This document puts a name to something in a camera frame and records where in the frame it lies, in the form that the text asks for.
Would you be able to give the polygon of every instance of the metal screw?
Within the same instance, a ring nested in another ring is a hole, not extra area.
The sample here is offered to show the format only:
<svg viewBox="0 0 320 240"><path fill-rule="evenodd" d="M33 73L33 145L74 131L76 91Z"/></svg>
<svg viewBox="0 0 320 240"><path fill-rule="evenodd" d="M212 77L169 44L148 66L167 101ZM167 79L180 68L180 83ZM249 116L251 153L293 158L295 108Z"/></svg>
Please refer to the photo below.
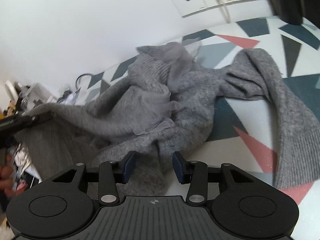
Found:
<svg viewBox="0 0 320 240"><path fill-rule="evenodd" d="M202 201L204 201L204 196L201 196L201 195L191 195L189 197L189 200L191 202L194 202L194 203L200 203Z"/></svg>
<svg viewBox="0 0 320 240"><path fill-rule="evenodd" d="M113 195L104 195L101 197L101 201L104 203L112 203L116 200L117 200L117 197Z"/></svg>

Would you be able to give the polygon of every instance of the white wall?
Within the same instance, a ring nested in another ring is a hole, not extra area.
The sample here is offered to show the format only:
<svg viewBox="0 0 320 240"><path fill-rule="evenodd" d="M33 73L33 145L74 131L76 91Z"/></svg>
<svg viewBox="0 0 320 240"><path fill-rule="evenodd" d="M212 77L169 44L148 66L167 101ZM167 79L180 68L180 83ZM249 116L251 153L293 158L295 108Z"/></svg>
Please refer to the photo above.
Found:
<svg viewBox="0 0 320 240"><path fill-rule="evenodd" d="M228 6L232 20L271 15L266 0ZM226 23L218 8L181 18L171 0L0 0L0 82L74 84L161 44Z"/></svg>

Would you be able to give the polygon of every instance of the gray sweater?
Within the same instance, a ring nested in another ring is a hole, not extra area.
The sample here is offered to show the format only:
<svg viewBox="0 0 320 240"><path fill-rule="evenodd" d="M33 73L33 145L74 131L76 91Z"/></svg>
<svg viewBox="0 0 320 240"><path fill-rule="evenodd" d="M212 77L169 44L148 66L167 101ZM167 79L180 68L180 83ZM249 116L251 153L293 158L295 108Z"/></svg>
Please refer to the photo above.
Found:
<svg viewBox="0 0 320 240"><path fill-rule="evenodd" d="M134 150L139 152L136 169L129 183L118 185L119 194L161 195L172 153L187 156L209 136L217 96L267 98L275 104L280 130L276 187L319 178L319 122L284 84L266 51L243 49L222 69L197 65L176 42L138 52L128 76L95 101L85 106L45 104L30 112L57 114L16 135L43 179L77 162L99 166Z"/></svg>

